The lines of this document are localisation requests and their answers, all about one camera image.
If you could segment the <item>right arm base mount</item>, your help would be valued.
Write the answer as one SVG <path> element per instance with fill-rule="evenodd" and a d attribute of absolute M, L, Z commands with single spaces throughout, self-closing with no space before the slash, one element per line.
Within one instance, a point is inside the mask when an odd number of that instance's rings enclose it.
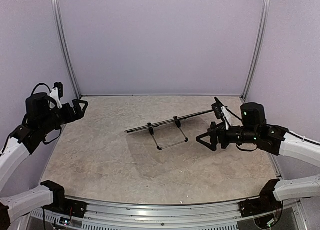
<path fill-rule="evenodd" d="M 270 199 L 269 197 L 257 197 L 239 202 L 240 213 L 243 218 L 274 211 L 282 207 L 282 201 L 277 201 L 275 198 Z"/>

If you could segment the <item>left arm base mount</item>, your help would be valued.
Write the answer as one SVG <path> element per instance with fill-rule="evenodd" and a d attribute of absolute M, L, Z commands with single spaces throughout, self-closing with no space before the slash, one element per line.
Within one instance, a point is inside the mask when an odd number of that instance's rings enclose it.
<path fill-rule="evenodd" d="M 45 205 L 46 210 L 56 213 L 68 215 L 70 217 L 84 218 L 88 204 L 84 201 L 70 199 L 70 198 L 56 198 L 53 203 Z"/>

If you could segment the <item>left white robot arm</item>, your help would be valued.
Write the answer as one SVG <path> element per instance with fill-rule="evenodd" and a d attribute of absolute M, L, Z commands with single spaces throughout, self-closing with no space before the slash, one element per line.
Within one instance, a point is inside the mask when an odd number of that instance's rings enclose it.
<path fill-rule="evenodd" d="M 48 92 L 34 89 L 26 99 L 23 121 L 7 136 L 0 152 L 1 188 L 40 144 L 51 143 L 46 140 L 49 133 L 61 131 L 63 125 L 84 117 L 89 103 L 74 99 L 72 103 L 63 104 L 63 94 L 63 84 L 56 82 Z M 65 197 L 64 187 L 46 180 L 28 191 L 0 199 L 0 228 L 7 230 L 16 219 L 39 207 L 66 214 L 72 214 L 75 209 Z"/>

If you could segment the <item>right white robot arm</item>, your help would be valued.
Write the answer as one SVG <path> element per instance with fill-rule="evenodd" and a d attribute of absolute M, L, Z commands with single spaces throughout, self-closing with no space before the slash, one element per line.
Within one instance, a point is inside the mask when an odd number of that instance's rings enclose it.
<path fill-rule="evenodd" d="M 320 165 L 320 144 L 288 128 L 267 123 L 264 106 L 256 102 L 242 104 L 241 125 L 233 126 L 228 116 L 230 111 L 216 102 L 212 109 L 222 122 L 212 122 L 207 132 L 196 137 L 196 140 L 212 151 L 217 146 L 225 149 L 229 144 L 254 144 L 256 148 L 276 156 L 287 156 L 299 159 L 314 166 Z M 283 206 L 283 201 L 295 198 L 310 198 L 320 194 L 320 177 L 313 175 L 291 180 L 271 179 L 260 191 L 259 197 L 243 201 L 245 210 L 266 212 Z"/>

